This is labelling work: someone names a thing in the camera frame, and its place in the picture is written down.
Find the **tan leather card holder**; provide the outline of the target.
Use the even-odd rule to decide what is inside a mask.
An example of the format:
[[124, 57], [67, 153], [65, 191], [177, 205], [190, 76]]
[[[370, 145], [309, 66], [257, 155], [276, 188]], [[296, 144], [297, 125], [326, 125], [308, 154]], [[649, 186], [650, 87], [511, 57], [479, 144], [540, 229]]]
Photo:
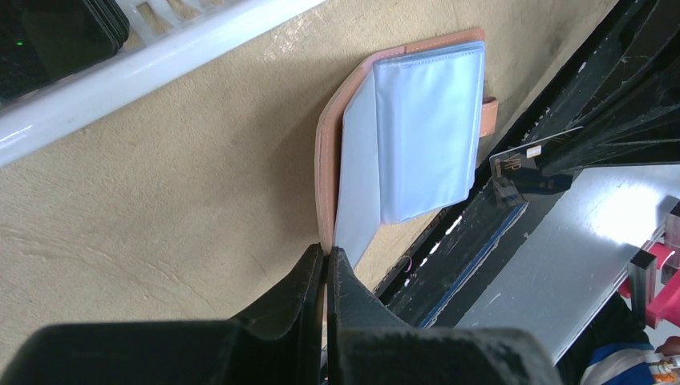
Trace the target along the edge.
[[480, 28], [365, 58], [318, 121], [314, 183], [320, 244], [356, 265], [384, 225], [464, 201], [498, 103], [484, 94]]

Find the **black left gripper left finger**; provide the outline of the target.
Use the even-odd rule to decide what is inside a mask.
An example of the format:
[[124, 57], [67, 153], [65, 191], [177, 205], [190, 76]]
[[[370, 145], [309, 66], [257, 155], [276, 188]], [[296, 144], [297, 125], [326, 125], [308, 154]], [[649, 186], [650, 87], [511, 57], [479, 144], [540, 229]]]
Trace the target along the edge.
[[4, 384], [317, 384], [322, 270], [313, 244], [291, 271], [226, 320], [76, 323], [33, 333]]

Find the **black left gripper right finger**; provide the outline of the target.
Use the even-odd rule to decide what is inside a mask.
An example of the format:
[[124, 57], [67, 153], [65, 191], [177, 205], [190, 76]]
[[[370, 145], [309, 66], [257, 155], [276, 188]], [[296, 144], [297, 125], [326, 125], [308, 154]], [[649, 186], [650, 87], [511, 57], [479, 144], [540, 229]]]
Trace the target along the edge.
[[524, 330], [410, 326], [357, 279], [338, 247], [327, 277], [330, 384], [561, 383]]

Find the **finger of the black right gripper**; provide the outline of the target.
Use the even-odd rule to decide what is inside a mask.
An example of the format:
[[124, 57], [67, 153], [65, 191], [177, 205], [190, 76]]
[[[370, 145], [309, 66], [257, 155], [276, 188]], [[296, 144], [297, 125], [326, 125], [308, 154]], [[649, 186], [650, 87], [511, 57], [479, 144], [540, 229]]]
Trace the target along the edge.
[[679, 81], [651, 79], [543, 160], [541, 171], [678, 162]]
[[608, 103], [679, 32], [678, 1], [618, 1], [525, 113], [530, 142]]

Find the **black VIP card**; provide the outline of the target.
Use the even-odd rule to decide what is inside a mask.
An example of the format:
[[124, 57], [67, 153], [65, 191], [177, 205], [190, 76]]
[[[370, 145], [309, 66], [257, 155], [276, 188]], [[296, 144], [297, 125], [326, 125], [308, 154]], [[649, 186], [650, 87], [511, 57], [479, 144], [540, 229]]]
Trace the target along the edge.
[[546, 173], [544, 169], [548, 158], [580, 130], [572, 128], [492, 155], [489, 164], [497, 204], [509, 208], [569, 190], [573, 172]]

